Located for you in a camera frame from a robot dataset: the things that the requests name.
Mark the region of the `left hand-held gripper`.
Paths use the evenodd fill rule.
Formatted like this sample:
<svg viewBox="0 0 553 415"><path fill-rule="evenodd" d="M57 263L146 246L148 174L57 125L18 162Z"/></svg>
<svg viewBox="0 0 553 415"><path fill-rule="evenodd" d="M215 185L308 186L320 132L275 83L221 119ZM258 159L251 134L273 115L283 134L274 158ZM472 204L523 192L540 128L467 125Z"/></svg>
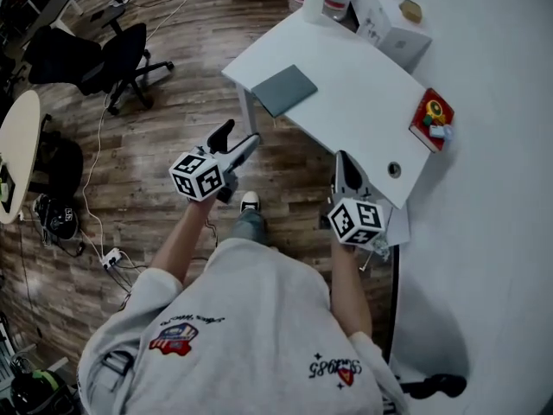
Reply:
<svg viewBox="0 0 553 415"><path fill-rule="evenodd" d="M195 146L182 153L168 172L176 191L191 201L215 196L228 204L238 186L234 170L245 163L261 143L254 133L228 150L228 137L235 126L233 119L219 125L207 137L206 146Z"/></svg>

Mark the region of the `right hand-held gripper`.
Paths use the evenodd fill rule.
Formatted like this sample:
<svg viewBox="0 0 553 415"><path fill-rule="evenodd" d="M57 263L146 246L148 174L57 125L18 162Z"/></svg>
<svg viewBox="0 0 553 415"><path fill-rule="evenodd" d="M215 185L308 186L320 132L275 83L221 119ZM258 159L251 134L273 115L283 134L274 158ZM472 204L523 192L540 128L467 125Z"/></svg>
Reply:
<svg viewBox="0 0 553 415"><path fill-rule="evenodd" d="M327 220L343 245L365 246L385 230L384 210L373 201L366 173L343 150L335 154L330 204Z"/></svg>

